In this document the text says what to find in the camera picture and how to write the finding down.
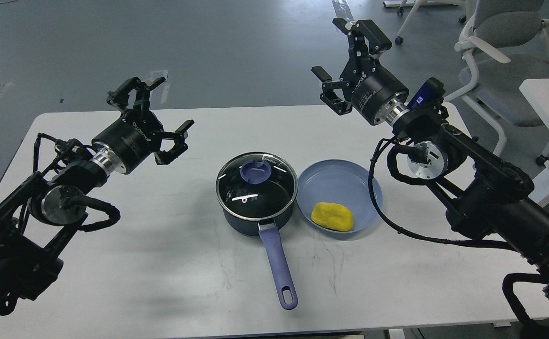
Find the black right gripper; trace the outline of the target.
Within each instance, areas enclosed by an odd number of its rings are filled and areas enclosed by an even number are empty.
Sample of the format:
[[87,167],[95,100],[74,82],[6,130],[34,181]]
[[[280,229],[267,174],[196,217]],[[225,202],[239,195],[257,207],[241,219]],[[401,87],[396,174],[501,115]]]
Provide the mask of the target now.
[[409,94],[408,88],[379,62],[392,41],[370,19],[350,22],[335,18],[332,23],[347,36],[348,61],[337,81],[322,66],[311,67],[322,83],[320,99],[339,116],[350,113],[353,107],[370,125],[378,125],[383,121],[384,107],[394,98],[404,102]]

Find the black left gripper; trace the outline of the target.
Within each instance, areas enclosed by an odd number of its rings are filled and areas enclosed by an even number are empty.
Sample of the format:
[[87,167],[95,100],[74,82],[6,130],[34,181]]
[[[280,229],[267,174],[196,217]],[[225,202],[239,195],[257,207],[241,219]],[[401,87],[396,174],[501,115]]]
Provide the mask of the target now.
[[[120,164],[116,169],[121,174],[130,174],[137,166],[154,153],[157,165],[169,165],[188,150],[186,138],[188,130],[194,125],[194,120],[186,120],[175,131],[163,131],[163,125],[150,111],[150,94],[166,82],[165,77],[147,84],[138,77],[124,81],[114,91],[107,93],[106,102],[118,109],[121,114],[118,120],[109,125],[91,141],[95,150],[108,148],[118,157]],[[140,112],[140,117],[124,117],[129,110],[129,97],[136,92],[133,110]],[[173,146],[160,150],[161,141],[172,141]]]

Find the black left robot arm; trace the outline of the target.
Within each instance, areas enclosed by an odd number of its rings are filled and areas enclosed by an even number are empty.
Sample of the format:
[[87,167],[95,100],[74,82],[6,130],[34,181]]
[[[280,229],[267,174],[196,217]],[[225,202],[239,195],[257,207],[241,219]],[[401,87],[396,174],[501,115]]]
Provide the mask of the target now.
[[64,141],[40,133],[33,147],[32,174],[0,203],[0,315],[20,299],[35,300],[57,280],[59,255],[79,231],[115,225],[120,211],[88,194],[104,185],[113,172],[130,174],[154,155],[167,165],[186,152],[187,120],[165,131],[150,110],[151,92],[166,82],[137,77],[107,94],[119,118],[91,144]]

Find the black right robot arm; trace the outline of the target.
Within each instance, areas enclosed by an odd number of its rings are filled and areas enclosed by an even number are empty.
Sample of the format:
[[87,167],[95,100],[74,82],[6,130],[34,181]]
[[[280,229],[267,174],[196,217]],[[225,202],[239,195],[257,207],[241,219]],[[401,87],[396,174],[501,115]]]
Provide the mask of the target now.
[[387,225],[416,240],[519,253],[537,272],[506,275],[503,295],[523,326],[522,338],[549,339],[549,213],[529,198],[531,178],[449,124],[438,79],[427,79],[408,99],[406,86],[380,63],[392,43],[373,21],[332,22],[347,36],[348,61],[337,81],[321,66],[312,67],[322,84],[322,102],[339,115],[356,109],[369,124],[386,122],[393,130],[371,158],[368,190],[376,211],[381,213],[373,191],[374,167],[388,148],[391,176],[427,187],[464,240],[423,236],[382,215]]

